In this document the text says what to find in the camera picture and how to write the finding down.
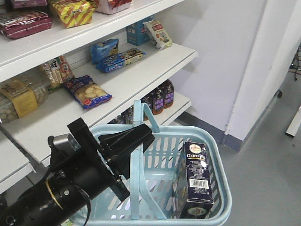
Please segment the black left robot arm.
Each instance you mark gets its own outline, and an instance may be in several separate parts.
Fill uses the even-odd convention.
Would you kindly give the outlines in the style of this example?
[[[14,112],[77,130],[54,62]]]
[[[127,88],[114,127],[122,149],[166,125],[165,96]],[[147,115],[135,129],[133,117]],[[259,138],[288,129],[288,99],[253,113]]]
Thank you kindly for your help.
[[[73,142],[58,144],[48,138],[50,167],[45,176],[3,211],[3,226],[57,226],[110,188],[120,201],[130,194],[123,179],[130,177],[130,156],[140,145],[149,147],[155,137],[139,125],[95,138],[78,118],[68,125]]]

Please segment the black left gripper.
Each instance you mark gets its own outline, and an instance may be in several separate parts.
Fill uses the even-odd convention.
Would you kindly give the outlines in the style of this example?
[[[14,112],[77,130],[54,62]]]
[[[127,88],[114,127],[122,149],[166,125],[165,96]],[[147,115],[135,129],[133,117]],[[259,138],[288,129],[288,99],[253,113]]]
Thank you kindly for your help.
[[[78,118],[67,127],[80,145],[80,149],[65,157],[63,170],[72,185],[69,195],[64,197],[82,202],[83,195],[78,188],[93,199],[109,187],[120,201],[124,201],[129,196],[129,191],[122,179],[112,174],[103,163],[98,153],[100,145],[83,119]],[[150,127],[142,124],[121,132],[100,135],[98,139],[102,145],[107,145],[107,164],[116,171],[116,174],[129,179],[132,152],[140,145],[143,145],[145,152],[155,137],[151,134]]]

